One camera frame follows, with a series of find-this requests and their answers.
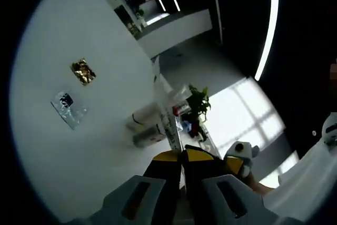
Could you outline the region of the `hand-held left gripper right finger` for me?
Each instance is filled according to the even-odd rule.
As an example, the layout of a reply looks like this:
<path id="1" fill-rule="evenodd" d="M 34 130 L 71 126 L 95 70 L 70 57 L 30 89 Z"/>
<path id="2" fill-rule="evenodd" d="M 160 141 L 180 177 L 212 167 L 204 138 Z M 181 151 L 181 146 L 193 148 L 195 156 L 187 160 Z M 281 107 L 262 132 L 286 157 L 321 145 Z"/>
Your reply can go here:
<path id="1" fill-rule="evenodd" d="M 195 224 L 275 224 L 262 197 L 227 161 L 194 146 L 184 150 L 186 194 Z"/>

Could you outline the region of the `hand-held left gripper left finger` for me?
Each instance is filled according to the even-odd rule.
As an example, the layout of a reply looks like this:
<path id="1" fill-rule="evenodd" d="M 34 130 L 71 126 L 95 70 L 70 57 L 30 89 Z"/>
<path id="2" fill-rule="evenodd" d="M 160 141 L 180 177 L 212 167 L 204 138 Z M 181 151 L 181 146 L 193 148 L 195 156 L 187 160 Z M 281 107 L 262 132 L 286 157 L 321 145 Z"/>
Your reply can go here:
<path id="1" fill-rule="evenodd" d="M 175 151 L 156 155 L 103 201 L 101 224 L 172 224 L 180 194 L 181 162 Z"/>

